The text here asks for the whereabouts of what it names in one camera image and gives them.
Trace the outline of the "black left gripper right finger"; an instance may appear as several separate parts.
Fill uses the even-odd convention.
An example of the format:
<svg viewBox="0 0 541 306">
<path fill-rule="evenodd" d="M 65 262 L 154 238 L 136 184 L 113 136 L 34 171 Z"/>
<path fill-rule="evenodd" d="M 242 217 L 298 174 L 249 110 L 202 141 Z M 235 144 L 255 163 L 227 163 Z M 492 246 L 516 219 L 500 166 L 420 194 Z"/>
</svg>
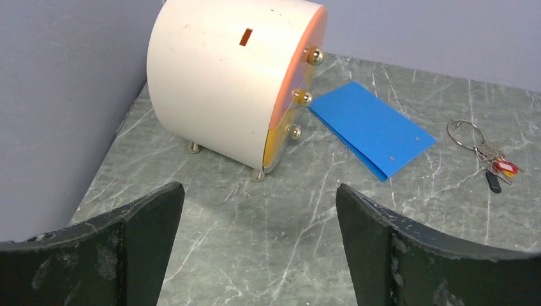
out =
<svg viewBox="0 0 541 306">
<path fill-rule="evenodd" d="M 341 184 L 337 218 L 358 305 L 539 305 L 540 255 L 433 229 Z"/>
</svg>

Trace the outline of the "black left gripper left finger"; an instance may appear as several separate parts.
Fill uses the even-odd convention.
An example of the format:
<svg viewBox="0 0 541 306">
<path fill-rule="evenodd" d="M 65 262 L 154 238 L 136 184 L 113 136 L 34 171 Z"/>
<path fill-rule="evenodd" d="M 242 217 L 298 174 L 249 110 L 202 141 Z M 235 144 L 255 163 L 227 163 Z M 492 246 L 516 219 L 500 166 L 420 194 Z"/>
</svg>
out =
<svg viewBox="0 0 541 306">
<path fill-rule="evenodd" d="M 156 305 L 181 220 L 178 182 L 23 242 L 1 243 L 2 305 Z"/>
</svg>

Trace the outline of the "key with black tag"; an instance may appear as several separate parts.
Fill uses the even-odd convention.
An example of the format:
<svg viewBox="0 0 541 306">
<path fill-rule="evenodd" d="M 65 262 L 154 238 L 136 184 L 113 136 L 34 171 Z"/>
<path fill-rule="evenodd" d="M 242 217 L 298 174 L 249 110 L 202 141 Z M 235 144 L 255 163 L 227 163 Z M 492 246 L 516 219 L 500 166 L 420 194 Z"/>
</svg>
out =
<svg viewBox="0 0 541 306">
<path fill-rule="evenodd" d="M 489 189 L 496 194 L 500 194 L 502 192 L 500 182 L 498 180 L 498 176 L 490 171 L 486 171 L 485 177 L 487 179 L 487 183 L 489 185 Z"/>
</svg>

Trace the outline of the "key with red tag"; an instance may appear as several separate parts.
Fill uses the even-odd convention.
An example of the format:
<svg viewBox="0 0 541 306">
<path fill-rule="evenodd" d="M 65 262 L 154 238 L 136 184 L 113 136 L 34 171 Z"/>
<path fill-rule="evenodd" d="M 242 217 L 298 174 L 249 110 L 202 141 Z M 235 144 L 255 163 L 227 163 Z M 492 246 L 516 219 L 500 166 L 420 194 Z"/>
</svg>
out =
<svg viewBox="0 0 541 306">
<path fill-rule="evenodd" d="M 501 171 L 506 171 L 506 172 L 510 172 L 510 173 L 513 173 L 513 174 L 516 174 L 516 173 L 519 172 L 519 169 L 515 164 L 513 164 L 511 162 L 508 162 L 508 161 L 506 161 L 504 159 L 501 159 L 501 158 L 495 160 L 493 165 L 497 169 L 499 169 Z"/>
</svg>

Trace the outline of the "key with yellow tag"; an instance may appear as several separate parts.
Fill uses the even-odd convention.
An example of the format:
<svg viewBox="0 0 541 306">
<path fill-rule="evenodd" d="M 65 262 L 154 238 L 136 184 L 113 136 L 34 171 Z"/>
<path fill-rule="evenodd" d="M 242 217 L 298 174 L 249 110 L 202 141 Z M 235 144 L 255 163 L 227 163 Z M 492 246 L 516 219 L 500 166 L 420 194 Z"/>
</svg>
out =
<svg viewBox="0 0 541 306">
<path fill-rule="evenodd" d="M 503 170 L 502 172 L 503 172 L 503 174 L 504 174 L 506 177 L 509 177 L 509 178 L 515 177 L 515 173 L 512 173 L 512 172 L 510 172 L 510 171 L 505 171 L 505 170 Z"/>
</svg>

